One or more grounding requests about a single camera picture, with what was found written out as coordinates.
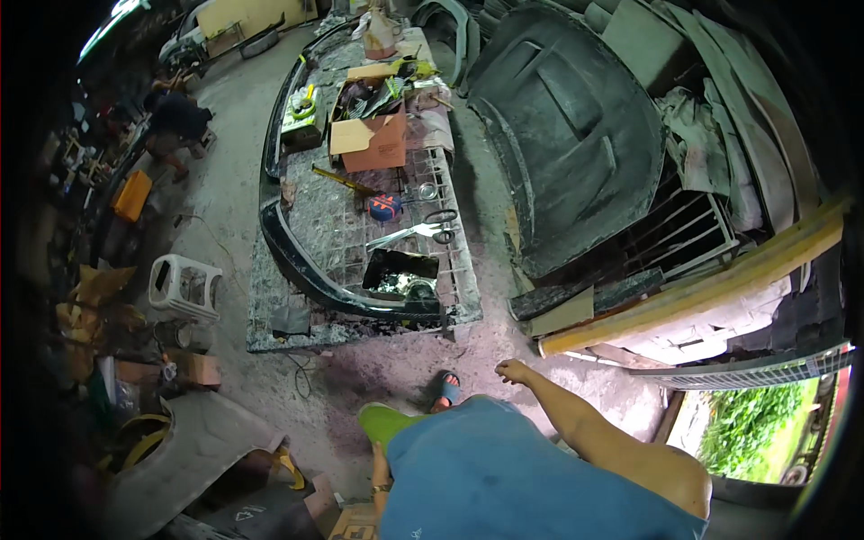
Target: wristwatch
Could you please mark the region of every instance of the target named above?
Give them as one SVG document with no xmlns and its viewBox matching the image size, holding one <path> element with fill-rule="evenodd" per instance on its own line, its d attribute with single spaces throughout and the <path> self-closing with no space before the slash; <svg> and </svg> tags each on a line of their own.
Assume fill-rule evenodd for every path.
<svg viewBox="0 0 864 540">
<path fill-rule="evenodd" d="M 372 496 L 375 497 L 375 493 L 381 492 L 390 492 L 390 488 L 393 487 L 392 484 L 382 484 L 381 486 L 372 486 Z"/>
</svg>

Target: white plastic stool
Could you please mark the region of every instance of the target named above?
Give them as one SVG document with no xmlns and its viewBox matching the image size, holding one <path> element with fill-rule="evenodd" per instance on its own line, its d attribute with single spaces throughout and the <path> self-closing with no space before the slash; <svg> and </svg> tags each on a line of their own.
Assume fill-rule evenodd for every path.
<svg viewBox="0 0 864 540">
<path fill-rule="evenodd" d="M 222 269 L 173 253 L 163 255 L 150 270 L 150 306 L 180 319 L 213 324 L 219 321 L 213 304 L 221 277 Z"/>
</svg>

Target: yellow wooden beam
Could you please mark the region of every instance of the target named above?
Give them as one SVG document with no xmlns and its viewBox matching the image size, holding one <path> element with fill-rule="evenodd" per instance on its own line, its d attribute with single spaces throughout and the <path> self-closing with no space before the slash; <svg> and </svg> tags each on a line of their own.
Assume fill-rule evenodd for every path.
<svg viewBox="0 0 864 540">
<path fill-rule="evenodd" d="M 848 196 L 833 199 L 721 272 L 665 290 L 627 311 L 545 337 L 539 342 L 540 354 L 545 358 L 645 332 L 762 290 L 839 242 L 843 213 L 851 204 Z"/>
</svg>

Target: workbench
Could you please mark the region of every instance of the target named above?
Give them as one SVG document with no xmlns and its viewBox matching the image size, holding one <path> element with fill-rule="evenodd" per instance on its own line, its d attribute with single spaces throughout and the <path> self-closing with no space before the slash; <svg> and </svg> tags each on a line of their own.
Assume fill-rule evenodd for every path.
<svg viewBox="0 0 864 540">
<path fill-rule="evenodd" d="M 385 60 L 393 62 L 403 54 L 416 54 L 421 60 L 432 61 L 429 45 L 422 31 L 403 28 L 397 54 Z M 314 84 L 322 91 L 319 105 L 333 108 L 337 91 L 346 79 L 350 67 L 373 63 L 364 56 L 361 40 L 344 41 L 317 59 L 317 67 L 308 76 L 306 84 Z M 311 255 L 318 267 L 341 287 L 364 294 L 363 279 L 369 253 L 365 243 L 400 229 L 417 225 L 434 210 L 454 208 L 458 204 L 448 162 L 452 151 L 452 136 L 447 124 L 447 110 L 441 105 L 432 110 L 443 122 L 444 128 L 431 137 L 427 130 L 418 128 L 419 115 L 409 114 L 406 130 L 406 165 L 404 168 L 380 169 L 347 174 L 372 189 L 386 193 L 399 193 L 404 200 L 416 198 L 417 187 L 424 182 L 434 183 L 437 196 L 433 200 L 403 206 L 400 218 L 378 223 L 364 212 L 362 199 L 348 187 L 311 172 L 314 165 L 332 170 L 327 153 L 327 141 L 316 148 L 280 157 L 280 176 L 296 184 L 296 201 L 291 211 L 291 231 Z M 278 197 L 278 186 L 274 196 Z M 264 197 L 259 201 L 265 204 Z M 454 230 L 454 241 L 439 245 L 431 238 L 410 236 L 388 245 L 388 248 L 421 253 L 439 258 L 436 294 L 446 309 L 449 325 L 464 325 L 482 318 L 480 292 L 474 275 L 471 254 L 461 216 L 449 228 Z M 274 338 L 269 328 L 270 314 L 284 306 L 309 308 L 311 328 L 308 335 L 290 335 Z M 435 332 L 441 328 L 440 320 L 417 323 L 409 330 L 402 321 L 382 321 L 342 312 L 326 310 L 310 301 L 280 272 L 270 248 L 264 240 L 260 226 L 257 229 L 252 252 L 252 270 L 249 287 L 249 319 L 246 328 L 246 346 L 258 353 L 276 349 L 323 348 L 378 337 L 408 332 Z"/>
</svg>

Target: concrete floor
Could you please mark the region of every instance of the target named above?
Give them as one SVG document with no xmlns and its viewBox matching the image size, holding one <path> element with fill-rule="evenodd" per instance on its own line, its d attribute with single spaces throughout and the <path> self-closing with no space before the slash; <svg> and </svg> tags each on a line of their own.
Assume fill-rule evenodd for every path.
<svg viewBox="0 0 864 540">
<path fill-rule="evenodd" d="M 144 159 L 143 166 L 158 179 L 154 196 L 168 217 L 168 225 L 154 233 L 145 250 L 151 256 L 178 253 L 218 266 L 226 274 L 217 292 L 221 321 L 211 351 L 221 362 L 220 393 L 284 429 L 300 469 L 307 476 L 326 473 L 334 490 L 346 499 L 367 496 L 372 472 L 369 443 L 354 420 L 359 407 L 377 400 L 406 413 L 424 412 L 433 397 L 429 382 L 442 369 L 460 374 L 463 397 L 485 393 L 508 399 L 545 434 L 553 435 L 530 391 L 501 384 L 492 370 L 503 359 L 520 358 L 587 399 L 624 431 L 649 439 L 663 409 L 659 387 L 606 365 L 564 356 L 540 359 L 507 314 L 505 299 L 516 292 L 503 235 L 504 210 L 511 204 L 509 188 L 485 142 L 481 122 L 459 99 L 451 114 L 454 184 L 484 320 L 472 325 L 458 343 L 437 335 L 409 334 L 341 346 L 312 358 L 245 350 L 246 291 L 266 123 L 285 75 L 312 37 L 311 29 L 294 30 L 270 51 L 246 61 L 227 58 L 206 75 L 197 96 L 200 106 L 216 113 L 211 127 L 219 140 L 201 161 L 182 151 L 181 159 L 191 169 L 183 185 L 171 184 L 173 169 Z M 206 223 L 186 218 L 174 228 L 177 213 L 201 216 Z M 147 272 L 139 274 L 146 279 Z M 144 297 L 138 306 L 146 304 Z M 308 362 L 305 376 L 297 373 L 292 357 Z"/>
</svg>

